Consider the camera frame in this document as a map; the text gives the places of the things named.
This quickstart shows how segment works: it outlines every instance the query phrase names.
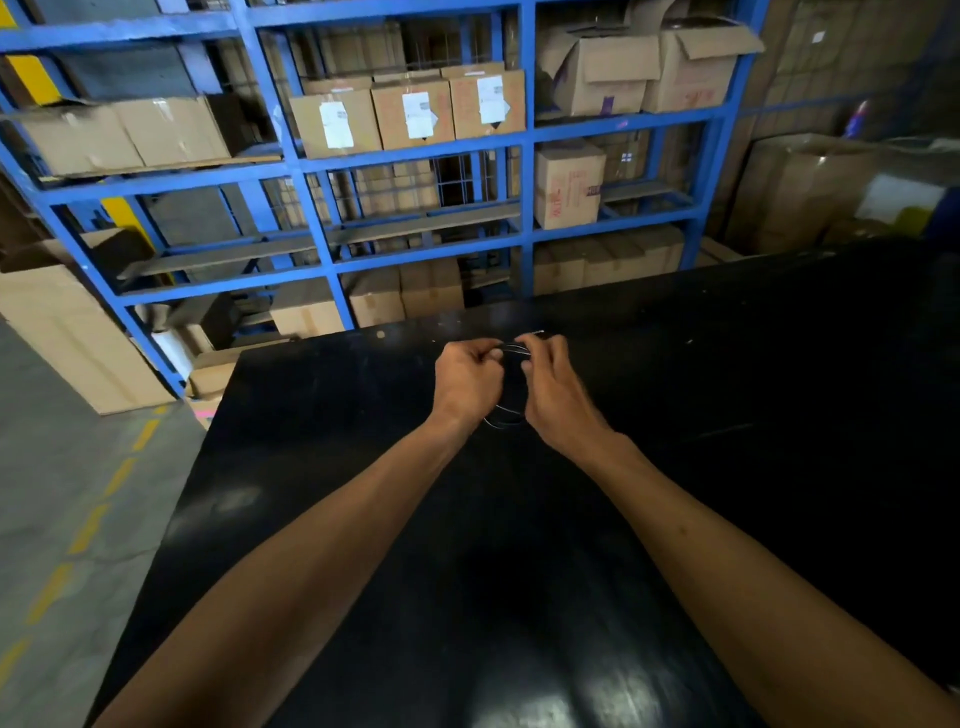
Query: shelf beam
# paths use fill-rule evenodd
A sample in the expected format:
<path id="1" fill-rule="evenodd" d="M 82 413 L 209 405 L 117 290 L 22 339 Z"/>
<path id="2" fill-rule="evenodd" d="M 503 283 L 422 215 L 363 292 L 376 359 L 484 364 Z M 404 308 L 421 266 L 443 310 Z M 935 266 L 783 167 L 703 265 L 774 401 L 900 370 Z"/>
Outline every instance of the shelf beam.
<path id="1" fill-rule="evenodd" d="M 0 53 L 35 53 L 163 38 L 213 38 L 236 31 L 233 17 L 224 11 L 179 12 L 98 23 L 31 25 L 0 31 Z"/>

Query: yellow dashed line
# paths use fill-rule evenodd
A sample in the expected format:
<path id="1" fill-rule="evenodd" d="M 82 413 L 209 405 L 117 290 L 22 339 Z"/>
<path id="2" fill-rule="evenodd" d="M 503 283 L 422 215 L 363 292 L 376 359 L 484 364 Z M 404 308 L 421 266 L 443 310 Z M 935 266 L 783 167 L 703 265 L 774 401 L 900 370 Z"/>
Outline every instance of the yellow dashed line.
<path id="1" fill-rule="evenodd" d="M 13 647 L 4 652 L 3 657 L 0 657 L 0 691 L 3 690 L 7 681 L 10 680 L 10 676 L 13 674 L 13 668 L 19 659 L 23 657 L 23 653 L 27 651 L 27 647 L 29 646 L 30 638 L 24 637 L 13 643 Z"/>
<path id="2" fill-rule="evenodd" d="M 113 474 L 113 477 L 107 484 L 107 488 L 104 490 L 103 497 L 110 497 L 120 490 L 121 486 L 123 486 L 123 484 L 127 481 L 127 478 L 130 476 L 130 472 L 133 470 L 133 464 L 135 462 L 135 457 L 128 457 L 126 460 L 120 463 L 120 467 L 117 468 L 117 472 Z"/>
<path id="3" fill-rule="evenodd" d="M 50 609 L 50 605 L 60 598 L 60 592 L 63 591 L 63 587 L 65 587 L 70 580 L 70 574 L 72 572 L 73 564 L 70 563 L 60 564 L 54 569 L 54 572 L 50 574 L 50 578 L 47 580 L 47 585 L 43 587 L 40 596 L 36 598 L 33 606 L 30 607 L 30 612 L 27 614 L 27 624 L 36 624 L 43 618 L 43 615 Z"/>
<path id="4" fill-rule="evenodd" d="M 90 542 L 93 541 L 93 537 L 96 536 L 97 531 L 100 530 L 100 521 L 109 509 L 109 503 L 101 503 L 90 511 L 90 515 L 86 517 L 86 523 L 84 523 L 83 528 L 80 529 L 77 537 L 70 545 L 69 550 L 67 550 L 69 555 L 76 556 L 78 553 L 83 553 L 90 547 Z"/>
<path id="5" fill-rule="evenodd" d="M 150 442 L 150 438 L 154 436 L 154 432 L 160 425 L 160 420 L 148 420 L 145 425 L 143 425 L 143 430 L 140 432 L 140 436 L 136 438 L 136 442 L 133 443 L 132 450 L 134 452 L 140 452 L 147 447 L 147 443 Z"/>

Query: black tabletop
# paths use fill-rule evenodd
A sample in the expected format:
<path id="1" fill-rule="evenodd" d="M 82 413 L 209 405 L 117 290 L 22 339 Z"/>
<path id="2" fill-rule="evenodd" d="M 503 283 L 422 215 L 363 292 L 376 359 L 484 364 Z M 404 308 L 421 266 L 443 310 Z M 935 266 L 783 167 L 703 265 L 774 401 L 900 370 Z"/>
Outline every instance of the black tabletop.
<path id="1" fill-rule="evenodd" d="M 667 474 L 947 683 L 958 285 L 957 255 L 878 243 L 245 353 L 92 715 L 230 566 L 423 420 L 444 342 L 541 328 Z M 481 425 L 270 724 L 759 723 L 599 489 L 528 427 Z"/>

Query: hand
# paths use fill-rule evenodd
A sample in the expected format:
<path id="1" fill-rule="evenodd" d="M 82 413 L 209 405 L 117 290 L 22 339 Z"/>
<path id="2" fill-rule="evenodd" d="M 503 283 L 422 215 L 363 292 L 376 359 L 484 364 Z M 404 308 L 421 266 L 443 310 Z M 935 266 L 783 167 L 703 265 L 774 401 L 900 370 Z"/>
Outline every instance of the hand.
<path id="1" fill-rule="evenodd" d="M 500 400 L 503 351 L 496 339 L 451 341 L 437 359 L 431 418 L 470 434 Z"/>
<path id="2" fill-rule="evenodd" d="M 543 442 L 578 462 L 611 427 L 573 371 L 565 338 L 543 341 L 528 333 L 516 340 L 530 350 L 530 361 L 520 364 L 527 376 L 527 422 Z"/>

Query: concrete floor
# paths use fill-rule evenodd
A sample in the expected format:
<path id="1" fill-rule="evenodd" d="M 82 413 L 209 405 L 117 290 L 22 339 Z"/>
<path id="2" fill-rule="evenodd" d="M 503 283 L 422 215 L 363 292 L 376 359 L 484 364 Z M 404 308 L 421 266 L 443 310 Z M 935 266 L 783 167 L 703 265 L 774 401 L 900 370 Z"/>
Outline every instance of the concrete floor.
<path id="1" fill-rule="evenodd" d="M 0 321 L 4 728 L 83 724 L 203 438 L 180 403 L 98 416 Z"/>

